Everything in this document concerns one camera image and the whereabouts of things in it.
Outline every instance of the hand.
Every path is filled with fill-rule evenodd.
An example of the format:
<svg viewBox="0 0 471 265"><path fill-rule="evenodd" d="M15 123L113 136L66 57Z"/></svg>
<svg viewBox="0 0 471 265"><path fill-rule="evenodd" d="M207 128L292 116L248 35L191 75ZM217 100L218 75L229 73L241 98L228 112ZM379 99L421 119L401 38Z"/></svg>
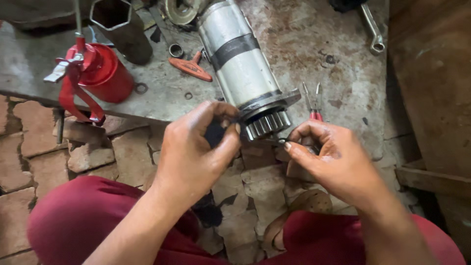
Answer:
<svg viewBox="0 0 471 265"><path fill-rule="evenodd" d="M305 138L322 145L318 156L297 143ZM346 203L366 210L372 200L390 194L351 130L310 119L296 127L288 139L284 147L291 158Z"/></svg>
<svg viewBox="0 0 471 265"><path fill-rule="evenodd" d="M225 102L204 102L169 124L163 136L157 174L151 187L165 192L175 207L186 211L213 186L240 148L240 125L231 124L222 141L211 149L203 137L216 118L222 124L238 109Z"/></svg>

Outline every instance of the wrench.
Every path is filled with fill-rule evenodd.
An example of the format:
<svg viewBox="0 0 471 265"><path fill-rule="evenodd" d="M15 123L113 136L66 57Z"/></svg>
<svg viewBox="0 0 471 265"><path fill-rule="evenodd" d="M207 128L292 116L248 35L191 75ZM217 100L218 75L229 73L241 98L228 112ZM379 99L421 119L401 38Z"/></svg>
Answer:
<svg viewBox="0 0 471 265"><path fill-rule="evenodd" d="M370 52L373 55L378 56L381 53L383 53L386 48L382 41L381 32L378 29L378 26L376 25L376 22L374 21L373 16L371 15L368 4L366 3L361 4L361 11L363 12L366 22L368 23L368 27L370 28L371 33L373 34L373 41L371 42Z"/></svg>
<svg viewBox="0 0 471 265"><path fill-rule="evenodd" d="M165 42L169 46L170 55L175 58L182 58L184 54L183 48L175 41L175 39L170 34L170 30L167 28L167 25L163 20L162 16L160 15L157 6L149 7L149 12L152 15L152 18L155 20L157 27L160 28L160 32L162 32L162 35L165 38Z"/></svg>

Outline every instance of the gear teeth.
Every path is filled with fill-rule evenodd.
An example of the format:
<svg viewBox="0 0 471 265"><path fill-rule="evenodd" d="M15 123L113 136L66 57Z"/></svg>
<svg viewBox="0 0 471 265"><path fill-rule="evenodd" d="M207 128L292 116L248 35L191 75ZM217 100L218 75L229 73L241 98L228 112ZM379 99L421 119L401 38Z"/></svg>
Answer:
<svg viewBox="0 0 471 265"><path fill-rule="evenodd" d="M250 141L260 138L269 133L276 133L288 128L291 125L290 119L286 111L279 111L268 114L262 118L247 125L247 132Z"/></svg>

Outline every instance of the concrete workbench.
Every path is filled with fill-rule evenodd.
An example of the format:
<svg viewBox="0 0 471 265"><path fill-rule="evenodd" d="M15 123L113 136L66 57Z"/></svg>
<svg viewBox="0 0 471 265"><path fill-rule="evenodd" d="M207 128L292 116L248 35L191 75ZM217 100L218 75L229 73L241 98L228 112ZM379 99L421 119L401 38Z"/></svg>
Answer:
<svg viewBox="0 0 471 265"><path fill-rule="evenodd" d="M299 88L306 82L313 92L323 87L322 113L332 124L353 129L373 159L382 157L386 53L373 56L371 36L357 11L335 12L327 0L241 0L238 2L250 21L282 91ZM370 0L370 9L387 42L388 0ZM146 10L138 14L151 19ZM196 32L181 32L170 25L175 39L191 58L202 44ZM44 83L55 66L74 44L74 30L33 36L3 23L0 29L0 94L57 105L60 84ZM84 28L87 41L90 29ZM207 99L222 97L218 83L207 83L173 68L164 41L151 41L154 56L145 66L133 65L117 52L135 82L149 87L145 94L133 92L120 104L97 100L107 114L173 121ZM213 77L206 60L201 67ZM186 99L190 92L193 97ZM288 109L294 125L309 116L302 98ZM290 130L282 133L285 136Z"/></svg>

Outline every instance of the orange t-handle tool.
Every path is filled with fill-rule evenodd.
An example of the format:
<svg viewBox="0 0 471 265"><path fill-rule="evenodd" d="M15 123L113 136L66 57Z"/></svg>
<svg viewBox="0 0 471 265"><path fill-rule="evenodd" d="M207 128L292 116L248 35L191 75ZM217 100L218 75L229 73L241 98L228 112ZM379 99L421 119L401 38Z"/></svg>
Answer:
<svg viewBox="0 0 471 265"><path fill-rule="evenodd" d="M198 65L200 59L201 52L198 51L193 57L193 59L191 59L191 61L185 61L177 58L169 58L169 63L189 75L192 75L207 82L212 82L212 76Z"/></svg>

